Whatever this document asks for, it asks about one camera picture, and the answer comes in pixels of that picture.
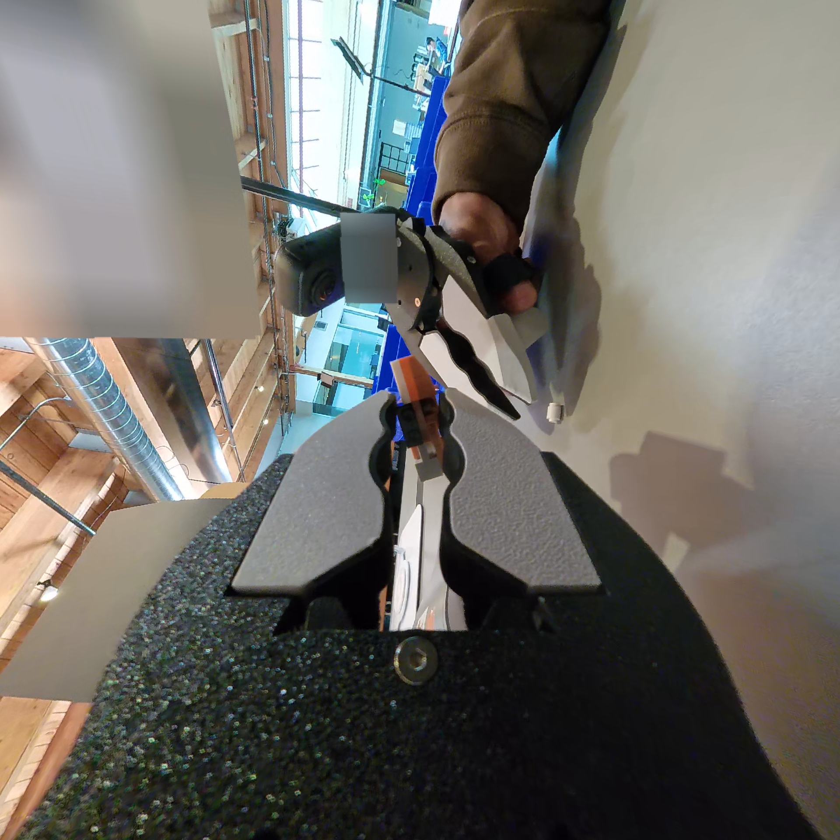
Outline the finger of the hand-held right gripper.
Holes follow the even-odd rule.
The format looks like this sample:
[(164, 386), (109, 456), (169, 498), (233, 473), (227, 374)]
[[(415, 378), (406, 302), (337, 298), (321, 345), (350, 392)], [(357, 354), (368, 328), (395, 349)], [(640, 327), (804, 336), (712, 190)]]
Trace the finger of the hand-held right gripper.
[(520, 418), (512, 397), (502, 385), (503, 370), (498, 352), (478, 352), (478, 342), (449, 328), (422, 336), (415, 330), (402, 330), (411, 354), (446, 391), (455, 389), (470, 400), (510, 421)]
[(540, 336), (539, 311), (489, 314), (477, 300), (477, 291), (467, 291), (462, 279), (446, 279), (441, 335), (455, 366), (487, 404), (507, 405), (512, 397), (533, 403), (537, 384), (527, 350)]

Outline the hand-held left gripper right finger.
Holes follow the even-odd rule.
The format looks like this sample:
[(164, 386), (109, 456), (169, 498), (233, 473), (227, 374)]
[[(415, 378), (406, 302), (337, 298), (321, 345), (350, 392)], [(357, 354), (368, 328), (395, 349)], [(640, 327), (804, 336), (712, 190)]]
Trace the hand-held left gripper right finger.
[(461, 595), (596, 592), (601, 579), (539, 447), (454, 388), (441, 425), (447, 583)]

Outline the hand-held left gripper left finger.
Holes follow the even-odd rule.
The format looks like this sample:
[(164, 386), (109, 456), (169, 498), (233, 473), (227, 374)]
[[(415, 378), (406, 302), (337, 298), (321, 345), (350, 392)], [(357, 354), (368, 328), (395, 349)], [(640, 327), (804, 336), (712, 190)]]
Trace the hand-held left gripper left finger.
[(232, 580), (242, 595), (316, 597), (343, 577), (376, 594), (393, 556), (384, 484), (396, 399), (378, 392), (312, 434), (287, 472)]

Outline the small brown brick assembly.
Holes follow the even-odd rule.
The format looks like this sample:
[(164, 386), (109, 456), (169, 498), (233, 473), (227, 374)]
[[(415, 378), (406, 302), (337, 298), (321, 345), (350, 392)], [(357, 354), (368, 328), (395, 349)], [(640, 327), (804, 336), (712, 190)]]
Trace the small brown brick assembly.
[(444, 440), (439, 428), (438, 387), (412, 355), (391, 362), (400, 397), (397, 417), (420, 481), (444, 474)]

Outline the grey desk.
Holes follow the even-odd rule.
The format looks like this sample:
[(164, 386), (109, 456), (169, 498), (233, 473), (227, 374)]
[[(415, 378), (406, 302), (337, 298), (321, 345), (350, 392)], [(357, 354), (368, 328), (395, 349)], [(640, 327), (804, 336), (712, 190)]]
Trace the grey desk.
[(838, 2), (611, 18), (533, 189), (521, 425), (646, 542), (838, 838)]

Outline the person's right hand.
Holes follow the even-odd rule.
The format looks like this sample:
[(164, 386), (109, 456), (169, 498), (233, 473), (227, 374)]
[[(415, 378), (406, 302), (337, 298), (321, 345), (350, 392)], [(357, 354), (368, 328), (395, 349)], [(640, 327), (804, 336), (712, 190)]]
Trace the person's right hand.
[[(442, 205), (439, 225), (452, 238), (471, 247), (479, 265), (485, 266), (504, 255), (516, 255), (520, 237), (516, 225), (488, 196), (462, 192), (450, 196)], [(525, 280), (499, 298), (500, 308), (513, 316), (537, 305), (538, 289)]]

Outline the blue plastic bin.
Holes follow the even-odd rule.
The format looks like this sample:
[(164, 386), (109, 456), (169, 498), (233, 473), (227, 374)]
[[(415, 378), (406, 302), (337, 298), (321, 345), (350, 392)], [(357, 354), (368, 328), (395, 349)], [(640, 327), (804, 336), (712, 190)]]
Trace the blue plastic bin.
[[(404, 207), (408, 213), (415, 217), (421, 217), (427, 224), (431, 224), (433, 221), (432, 201), (437, 181), (434, 150), (438, 135), (446, 119), (444, 94), (449, 82), (450, 79), (448, 77), (440, 77), (433, 82), (427, 116), (419, 137), (413, 179), (409, 185), (407, 199), (404, 203)], [(527, 348), (540, 340), (547, 333), (549, 327), (545, 325), (535, 329), (538, 330), (536, 332), (537, 337), (525, 339)], [(400, 338), (396, 327), (389, 327), (385, 336), (381, 375), (384, 375), (385, 370), (390, 371), (390, 364), (393, 360), (402, 358), (408, 354), (409, 351), (403, 339)]]

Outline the black floor lamp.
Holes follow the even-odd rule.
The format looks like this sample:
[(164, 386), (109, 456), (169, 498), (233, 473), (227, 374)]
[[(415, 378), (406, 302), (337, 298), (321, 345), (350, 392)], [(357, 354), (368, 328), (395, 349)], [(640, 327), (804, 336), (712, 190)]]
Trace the black floor lamp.
[(289, 190), (286, 187), (273, 185), (271, 183), (256, 180), (244, 175), (240, 176), (240, 183), (243, 190), (248, 193), (253, 193), (258, 196), (293, 205), (295, 207), (305, 208), (313, 212), (330, 215), (332, 217), (339, 217), (342, 213), (350, 210), (347, 207), (322, 200), (315, 196), (307, 196), (302, 193)]

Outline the black studio light stand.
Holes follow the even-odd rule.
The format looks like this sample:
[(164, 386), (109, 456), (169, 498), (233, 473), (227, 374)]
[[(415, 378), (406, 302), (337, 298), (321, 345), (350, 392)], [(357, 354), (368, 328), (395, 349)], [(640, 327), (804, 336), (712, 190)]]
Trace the black studio light stand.
[(369, 78), (373, 81), (379, 81), (384, 85), (408, 91), (413, 95), (421, 96), (424, 98), (429, 98), (431, 96), (429, 91), (426, 91), (424, 89), (416, 89), (414, 87), (403, 85), (393, 80), (388, 80), (384, 77), (375, 75), (375, 73), (373, 73), (372, 70), (367, 70), (362, 64), (360, 58), (354, 54), (354, 52), (352, 51), (350, 46), (345, 42), (343, 37), (340, 36), (338, 38), (331, 38), (330, 41), (331, 44), (339, 50), (339, 52), (342, 55), (342, 58), (348, 64), (358, 81), (363, 81), (365, 78)]

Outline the rectangular metal air duct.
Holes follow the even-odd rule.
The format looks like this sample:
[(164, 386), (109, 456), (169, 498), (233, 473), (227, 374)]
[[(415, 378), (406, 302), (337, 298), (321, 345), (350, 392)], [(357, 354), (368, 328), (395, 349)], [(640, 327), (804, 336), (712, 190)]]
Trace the rectangular metal air duct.
[(181, 430), (192, 460), (204, 478), (217, 484), (232, 480), (207, 409), (192, 357), (183, 339), (157, 339), (168, 389), (165, 400)]

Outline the silver spiral air duct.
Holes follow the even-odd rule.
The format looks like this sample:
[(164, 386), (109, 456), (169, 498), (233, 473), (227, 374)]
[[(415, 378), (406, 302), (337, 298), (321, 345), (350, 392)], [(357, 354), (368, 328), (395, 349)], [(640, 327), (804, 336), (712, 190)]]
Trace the silver spiral air duct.
[(185, 496), (90, 339), (24, 341), (155, 501)]

